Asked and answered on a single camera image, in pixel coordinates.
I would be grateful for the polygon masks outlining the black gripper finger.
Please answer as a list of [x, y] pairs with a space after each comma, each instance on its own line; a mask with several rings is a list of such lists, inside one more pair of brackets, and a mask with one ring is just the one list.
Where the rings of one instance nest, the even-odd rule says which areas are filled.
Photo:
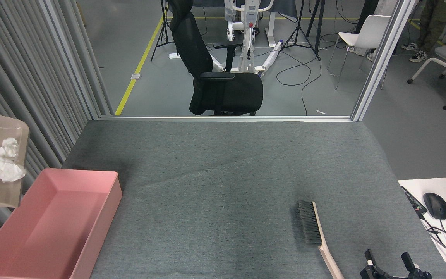
[[367, 249], [364, 252], [367, 265], [361, 270], [360, 276], [362, 279], [391, 279], [392, 277], [384, 272], [376, 263], [372, 251]]
[[408, 272], [407, 279], [432, 279], [432, 275], [430, 274], [430, 272], [423, 271], [420, 268], [416, 267], [408, 252], [404, 252], [401, 255], [401, 259]]

